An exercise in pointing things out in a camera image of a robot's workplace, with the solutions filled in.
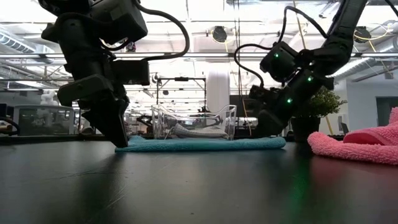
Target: potted plant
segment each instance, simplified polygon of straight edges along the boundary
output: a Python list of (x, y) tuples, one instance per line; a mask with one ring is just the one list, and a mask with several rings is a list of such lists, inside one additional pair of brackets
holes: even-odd
[(290, 120), (295, 141), (306, 142), (310, 134), (319, 131), (321, 118), (331, 113), (338, 113), (340, 106), (345, 103), (346, 100), (340, 101), (340, 97), (332, 91), (321, 88)]

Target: blue towel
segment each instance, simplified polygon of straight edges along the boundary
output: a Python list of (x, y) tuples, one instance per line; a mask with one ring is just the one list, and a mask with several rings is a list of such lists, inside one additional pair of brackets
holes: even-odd
[(133, 136), (129, 146), (116, 148), (116, 152), (173, 152), (173, 151), (228, 151), (253, 149), (280, 149), (286, 145), (284, 138), (240, 139), (168, 139), (145, 140)]

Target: black table surface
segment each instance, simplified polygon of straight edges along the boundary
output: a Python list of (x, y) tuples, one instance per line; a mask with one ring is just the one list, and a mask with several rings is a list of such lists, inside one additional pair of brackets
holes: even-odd
[(0, 147), (0, 223), (398, 223), (398, 168), (308, 153)]

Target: plastic bin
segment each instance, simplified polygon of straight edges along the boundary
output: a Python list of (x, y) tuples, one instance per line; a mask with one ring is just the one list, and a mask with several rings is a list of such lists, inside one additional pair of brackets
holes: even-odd
[(14, 107), (14, 122), (21, 136), (74, 134), (74, 111), (66, 106), (19, 105)]
[(217, 113), (174, 113), (162, 105), (152, 106), (155, 139), (224, 138), (235, 135), (236, 106), (225, 106)]

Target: green plant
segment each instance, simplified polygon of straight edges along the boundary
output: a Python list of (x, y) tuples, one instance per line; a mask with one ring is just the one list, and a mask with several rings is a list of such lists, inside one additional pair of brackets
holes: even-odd
[(321, 88), (309, 101), (294, 114), (296, 118), (324, 117), (331, 113), (338, 113), (340, 106), (347, 103), (332, 91)]

